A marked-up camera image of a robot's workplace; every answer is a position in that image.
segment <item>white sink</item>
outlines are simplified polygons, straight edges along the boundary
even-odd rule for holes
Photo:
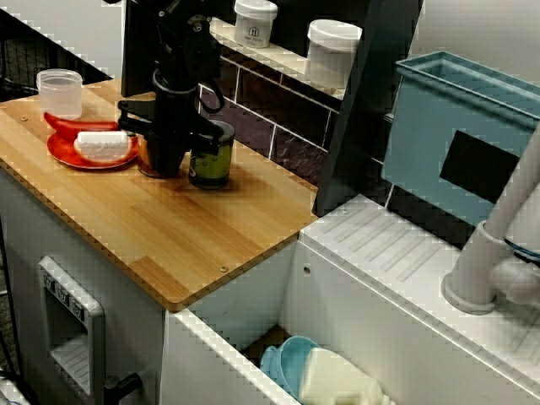
[[[297,403],[239,352],[279,324],[349,359],[397,405],[540,404],[539,312],[454,309],[440,281],[458,255],[359,196],[167,314],[161,403]]]

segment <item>black handle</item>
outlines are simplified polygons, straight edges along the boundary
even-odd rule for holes
[[[142,386],[143,381],[138,374],[128,375],[122,381],[115,375],[110,375],[103,383],[103,403],[104,405],[119,405],[120,400]]]

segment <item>wooden countertop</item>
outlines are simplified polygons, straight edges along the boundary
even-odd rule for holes
[[[81,121],[117,120],[119,87],[117,80],[86,86]],[[0,104],[0,166],[169,311],[242,274],[316,220],[316,188],[240,143],[229,185],[204,191],[188,181],[187,158],[174,179],[141,175],[136,163],[73,170],[49,154],[52,133],[37,96]]]

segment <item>white faucet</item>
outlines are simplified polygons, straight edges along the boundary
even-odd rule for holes
[[[540,124],[486,221],[468,240],[442,282],[459,310],[483,315],[498,293],[516,304],[540,304]]]

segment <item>white jar with label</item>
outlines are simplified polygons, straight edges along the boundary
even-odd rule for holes
[[[278,6],[268,0],[236,0],[235,12],[235,41],[250,48],[268,47]]]
[[[305,78],[330,89],[345,89],[361,35],[362,29],[355,25],[331,19],[312,21]]]

